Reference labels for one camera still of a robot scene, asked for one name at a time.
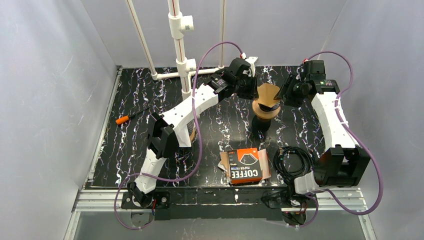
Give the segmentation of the brown paper coffee filter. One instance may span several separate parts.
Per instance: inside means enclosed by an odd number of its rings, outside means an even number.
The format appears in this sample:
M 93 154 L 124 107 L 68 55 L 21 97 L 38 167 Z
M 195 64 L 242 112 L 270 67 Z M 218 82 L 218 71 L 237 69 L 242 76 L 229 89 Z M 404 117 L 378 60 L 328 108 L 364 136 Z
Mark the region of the brown paper coffee filter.
M 280 102 L 279 99 L 275 99 L 279 91 L 280 88 L 277 85 L 263 83 L 257 87 L 258 98 L 256 101 L 260 105 L 272 108 Z

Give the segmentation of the red and black carafe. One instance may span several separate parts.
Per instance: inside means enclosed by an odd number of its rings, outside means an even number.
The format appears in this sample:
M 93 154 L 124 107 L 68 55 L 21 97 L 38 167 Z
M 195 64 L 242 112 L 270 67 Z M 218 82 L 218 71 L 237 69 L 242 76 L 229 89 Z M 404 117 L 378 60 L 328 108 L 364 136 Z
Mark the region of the red and black carafe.
M 251 131 L 253 133 L 266 133 L 271 127 L 271 119 L 264 119 L 255 116 L 251 121 Z

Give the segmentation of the wooden ring dripper holder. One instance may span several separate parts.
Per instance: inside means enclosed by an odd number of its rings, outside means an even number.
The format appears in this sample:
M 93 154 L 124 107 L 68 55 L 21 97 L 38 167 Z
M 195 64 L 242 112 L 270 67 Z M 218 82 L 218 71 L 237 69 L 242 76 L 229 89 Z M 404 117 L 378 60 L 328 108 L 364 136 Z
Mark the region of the wooden ring dripper holder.
M 192 123 L 190 123 L 187 125 L 187 130 L 189 134 L 189 139 L 191 142 L 193 142 L 196 136 L 196 128 Z

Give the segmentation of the orange coffee filter package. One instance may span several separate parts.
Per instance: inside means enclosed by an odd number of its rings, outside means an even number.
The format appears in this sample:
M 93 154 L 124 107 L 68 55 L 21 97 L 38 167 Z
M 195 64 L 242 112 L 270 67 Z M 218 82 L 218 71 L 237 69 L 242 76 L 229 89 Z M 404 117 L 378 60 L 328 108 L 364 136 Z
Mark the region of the orange coffee filter package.
M 241 148 L 221 152 L 218 167 L 230 185 L 259 183 L 272 176 L 265 149 Z

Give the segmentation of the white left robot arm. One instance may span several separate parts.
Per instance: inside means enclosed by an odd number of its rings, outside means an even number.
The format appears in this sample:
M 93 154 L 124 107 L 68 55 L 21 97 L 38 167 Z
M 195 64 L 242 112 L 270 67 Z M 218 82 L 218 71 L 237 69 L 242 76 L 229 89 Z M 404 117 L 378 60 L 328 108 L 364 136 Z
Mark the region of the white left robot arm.
M 164 113 L 151 114 L 146 155 L 140 174 L 127 183 L 130 200 L 137 201 L 142 208 L 153 204 L 153 191 L 165 161 L 175 156 L 179 148 L 191 147 L 187 125 L 195 123 L 202 112 L 232 95 L 246 100 L 258 96 L 257 62 L 256 56 L 235 58 L 229 66 L 218 69 L 195 88 L 194 96 Z

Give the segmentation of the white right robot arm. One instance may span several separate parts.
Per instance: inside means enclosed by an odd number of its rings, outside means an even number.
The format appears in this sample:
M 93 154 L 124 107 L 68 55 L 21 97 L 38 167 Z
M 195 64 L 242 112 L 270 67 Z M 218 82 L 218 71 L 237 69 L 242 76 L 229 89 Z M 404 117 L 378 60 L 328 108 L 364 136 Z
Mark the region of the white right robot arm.
M 324 137 L 325 152 L 313 169 L 293 180 L 297 194 L 357 186 L 370 162 L 370 155 L 344 127 L 348 122 L 337 101 L 339 92 L 337 82 L 327 79 L 324 61 L 307 60 L 300 66 L 299 77 L 289 75 L 274 97 L 294 108 L 308 99 Z

